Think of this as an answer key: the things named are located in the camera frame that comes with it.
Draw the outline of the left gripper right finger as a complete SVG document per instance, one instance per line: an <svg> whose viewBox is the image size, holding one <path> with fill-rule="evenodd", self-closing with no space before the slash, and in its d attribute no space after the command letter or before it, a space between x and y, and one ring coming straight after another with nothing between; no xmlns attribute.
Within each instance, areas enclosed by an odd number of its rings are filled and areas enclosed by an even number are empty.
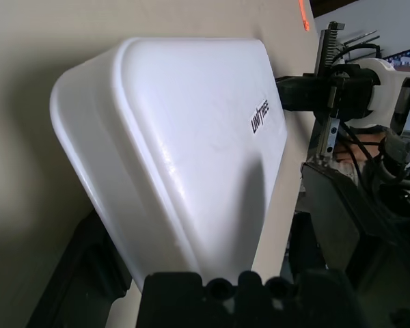
<svg viewBox="0 0 410 328"><path fill-rule="evenodd" d="M358 299L370 327L410 327L410 221L366 252Z"/></svg>

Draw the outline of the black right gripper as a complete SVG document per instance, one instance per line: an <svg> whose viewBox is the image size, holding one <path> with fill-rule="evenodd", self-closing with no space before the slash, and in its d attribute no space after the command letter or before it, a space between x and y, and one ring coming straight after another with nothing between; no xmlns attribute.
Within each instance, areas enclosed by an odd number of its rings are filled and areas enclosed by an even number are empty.
<svg viewBox="0 0 410 328"><path fill-rule="evenodd" d="M353 46L338 47L338 33L345 24L330 22L321 31L316 59L316 76L327 83L326 112L320 115L322 130L316 153L330 159L341 122L353 118L364 118L369 113L369 102L373 87L379 84L377 74L358 64L344 63L340 60L354 50L372 49L379 58L379 45L370 41ZM312 74L302 76L283 76L275 79L280 93L302 92L314 89L319 79ZM316 111L319 102L305 94L281 94L282 108L291 112Z"/></svg>

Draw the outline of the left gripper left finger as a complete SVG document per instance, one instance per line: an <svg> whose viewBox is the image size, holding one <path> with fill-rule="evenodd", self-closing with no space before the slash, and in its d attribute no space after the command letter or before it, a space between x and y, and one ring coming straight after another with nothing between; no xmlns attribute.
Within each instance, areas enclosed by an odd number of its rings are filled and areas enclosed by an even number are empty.
<svg viewBox="0 0 410 328"><path fill-rule="evenodd" d="M76 227L30 318L31 327L105 327L133 278L100 217Z"/></svg>

